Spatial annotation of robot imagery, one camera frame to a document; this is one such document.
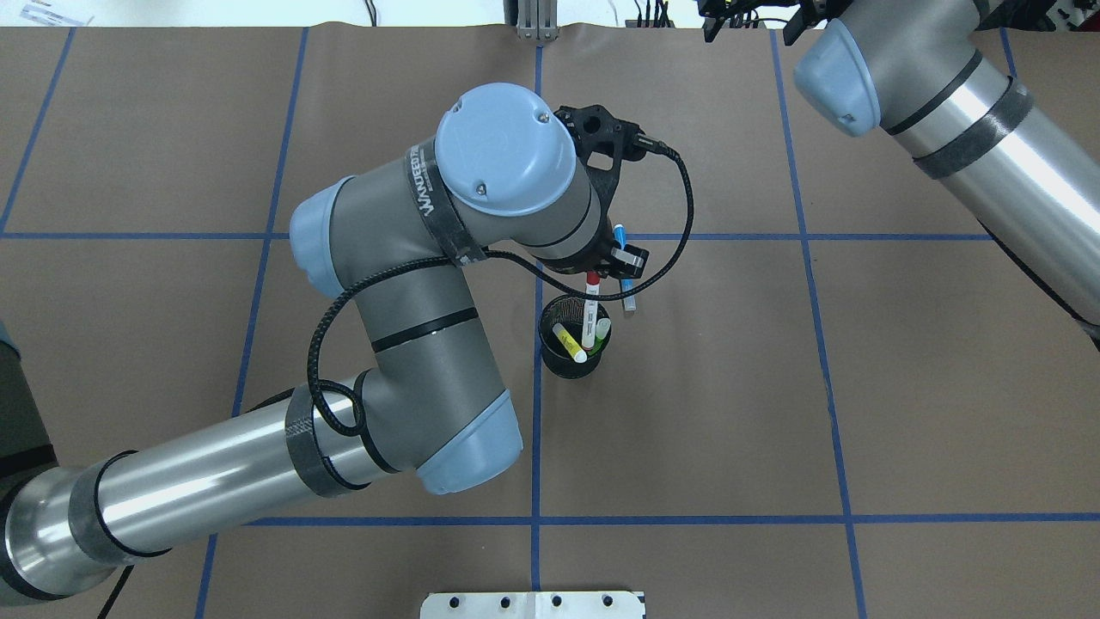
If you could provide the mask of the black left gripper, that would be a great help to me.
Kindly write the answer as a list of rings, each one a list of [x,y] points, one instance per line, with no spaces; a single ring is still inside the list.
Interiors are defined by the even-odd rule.
[[[612,259],[612,277],[616,279],[644,278],[645,267],[650,257],[647,248],[635,244],[620,244],[613,232],[598,232],[584,247],[562,258],[542,258],[541,263],[558,274],[574,275],[590,270],[606,269]]]

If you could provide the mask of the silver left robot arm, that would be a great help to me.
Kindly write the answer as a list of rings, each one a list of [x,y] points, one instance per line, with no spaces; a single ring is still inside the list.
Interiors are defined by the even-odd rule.
[[[553,111],[515,82],[460,95],[431,137],[292,214],[292,257],[330,302],[295,387],[86,468],[59,466],[3,334],[3,606],[404,471],[435,494],[503,473],[522,435],[464,269],[640,278],[648,252],[617,242],[608,208],[622,163],[650,152],[670,150],[602,106]]]

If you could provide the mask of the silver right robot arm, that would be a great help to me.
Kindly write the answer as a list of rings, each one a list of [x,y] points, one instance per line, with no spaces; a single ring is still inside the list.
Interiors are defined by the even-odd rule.
[[[853,1],[798,62],[794,82],[848,136],[895,139],[1097,340],[1097,162],[974,46],[998,8]]]

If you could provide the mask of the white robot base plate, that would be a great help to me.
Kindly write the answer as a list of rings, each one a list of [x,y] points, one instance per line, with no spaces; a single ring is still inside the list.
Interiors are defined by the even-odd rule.
[[[645,618],[637,592],[437,592],[420,618]]]

